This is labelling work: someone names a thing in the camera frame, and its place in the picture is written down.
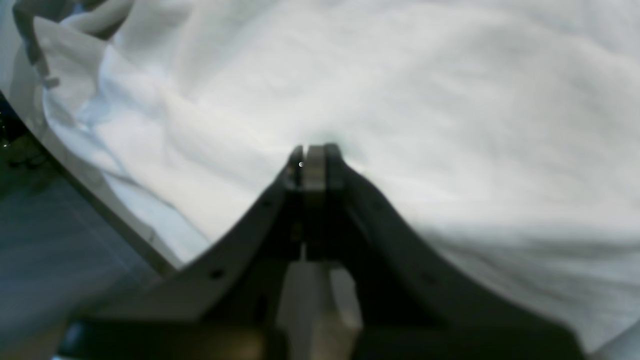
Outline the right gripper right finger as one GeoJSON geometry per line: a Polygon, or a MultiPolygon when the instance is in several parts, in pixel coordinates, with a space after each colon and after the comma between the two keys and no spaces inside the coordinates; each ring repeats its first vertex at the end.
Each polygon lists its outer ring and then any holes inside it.
{"type": "Polygon", "coordinates": [[[583,360],[566,327],[514,305],[438,255],[337,145],[305,155],[309,260],[354,280],[352,360],[583,360]]]}

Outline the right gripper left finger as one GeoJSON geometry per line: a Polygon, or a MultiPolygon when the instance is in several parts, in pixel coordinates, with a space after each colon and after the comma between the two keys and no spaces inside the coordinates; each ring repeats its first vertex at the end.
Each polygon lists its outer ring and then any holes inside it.
{"type": "Polygon", "coordinates": [[[282,283],[299,254],[286,205],[300,199],[302,146],[215,246],[127,300],[71,321],[57,349],[73,360],[288,360],[276,324],[282,283]]]}

